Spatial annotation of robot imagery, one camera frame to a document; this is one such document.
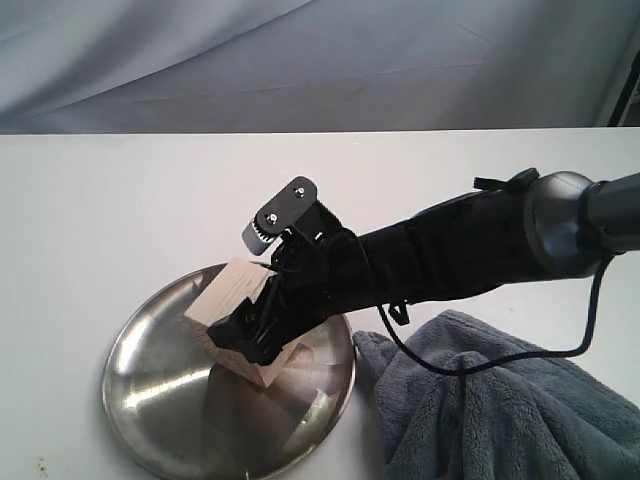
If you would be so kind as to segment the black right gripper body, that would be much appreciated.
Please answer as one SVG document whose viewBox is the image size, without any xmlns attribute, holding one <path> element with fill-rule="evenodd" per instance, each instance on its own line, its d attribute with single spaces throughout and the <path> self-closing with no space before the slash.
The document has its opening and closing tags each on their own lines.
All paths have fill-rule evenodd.
<svg viewBox="0 0 640 480">
<path fill-rule="evenodd" d="M 288 341 L 336 314 L 370 306 L 370 269 L 358 236 L 319 200 L 279 237 L 269 280 L 254 303 L 262 309 L 257 337 Z"/>
</svg>

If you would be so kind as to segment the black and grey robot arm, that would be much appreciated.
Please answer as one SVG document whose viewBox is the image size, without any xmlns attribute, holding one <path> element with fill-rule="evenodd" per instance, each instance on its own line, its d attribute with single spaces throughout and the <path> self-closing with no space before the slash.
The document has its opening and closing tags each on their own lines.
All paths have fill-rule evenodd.
<svg viewBox="0 0 640 480">
<path fill-rule="evenodd" d="M 376 308 L 387 329 L 410 305 L 481 295 L 506 284 L 589 277 L 639 247 L 639 178 L 594 182 L 527 169 L 478 178 L 470 193 L 356 235 L 298 176 L 244 230 L 271 276 L 207 333 L 221 348 L 270 364 L 283 346 L 329 317 Z"/>
</svg>

